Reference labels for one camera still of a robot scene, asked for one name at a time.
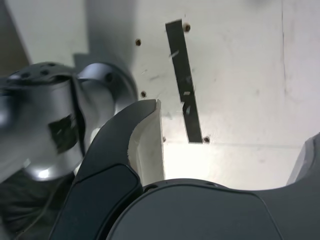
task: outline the white wall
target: white wall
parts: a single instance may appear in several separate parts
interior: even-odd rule
[[[284,186],[320,129],[316,0],[7,0],[33,63],[124,63],[162,102],[167,178]],[[203,136],[189,145],[165,23],[182,19]],[[142,44],[135,46],[135,39]]]

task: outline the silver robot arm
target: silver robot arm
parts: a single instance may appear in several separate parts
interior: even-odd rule
[[[92,131],[138,100],[131,76],[93,63],[79,74],[54,62],[0,79],[0,182],[21,168],[37,181],[72,172]]]

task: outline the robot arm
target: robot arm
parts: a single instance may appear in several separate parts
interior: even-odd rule
[[[72,172],[92,131],[137,99],[133,79],[104,63],[77,75],[43,62],[1,78],[0,182],[21,168],[38,181]]]

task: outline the black metal strip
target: black metal strip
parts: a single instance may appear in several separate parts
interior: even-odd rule
[[[182,110],[188,140],[190,143],[202,143],[194,84],[190,71],[182,20],[166,23],[165,29],[169,40],[180,101],[184,103]]]

